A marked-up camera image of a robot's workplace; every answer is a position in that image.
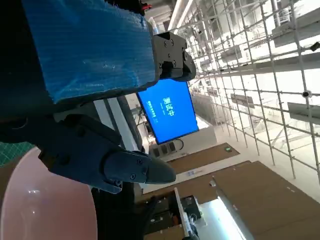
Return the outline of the bare left robot hand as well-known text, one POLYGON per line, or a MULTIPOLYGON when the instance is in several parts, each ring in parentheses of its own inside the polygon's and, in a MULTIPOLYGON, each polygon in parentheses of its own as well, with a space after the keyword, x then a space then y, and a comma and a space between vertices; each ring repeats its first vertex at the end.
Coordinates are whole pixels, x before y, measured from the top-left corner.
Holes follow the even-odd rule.
POLYGON ((121 135, 90 116, 54 119, 160 80, 195 78, 186 40, 154 34, 141 12, 106 0, 1 1, 1 142, 28 142, 51 173, 112 194, 124 182, 174 182, 166 162, 122 148, 121 135))

